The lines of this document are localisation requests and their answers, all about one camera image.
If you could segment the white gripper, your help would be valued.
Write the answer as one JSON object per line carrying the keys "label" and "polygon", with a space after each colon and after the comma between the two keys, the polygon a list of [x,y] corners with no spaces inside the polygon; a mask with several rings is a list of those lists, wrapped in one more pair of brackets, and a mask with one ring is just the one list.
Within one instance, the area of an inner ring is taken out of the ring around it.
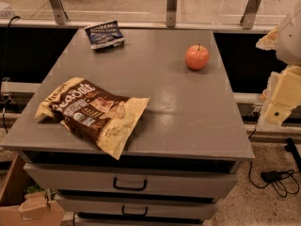
{"label": "white gripper", "polygon": [[[275,27],[257,41],[256,47],[276,50],[277,34],[278,27]],[[280,126],[301,105],[301,67],[288,65],[281,73],[271,72],[263,95],[260,122]]]}

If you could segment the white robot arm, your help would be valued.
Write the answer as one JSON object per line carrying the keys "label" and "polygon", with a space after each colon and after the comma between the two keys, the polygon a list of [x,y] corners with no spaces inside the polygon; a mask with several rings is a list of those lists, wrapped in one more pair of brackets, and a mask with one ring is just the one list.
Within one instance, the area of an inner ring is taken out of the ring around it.
{"label": "white robot arm", "polygon": [[261,113],[264,121],[281,125],[301,104],[301,1],[256,47],[275,50],[277,59],[287,64],[281,73],[271,74]]}

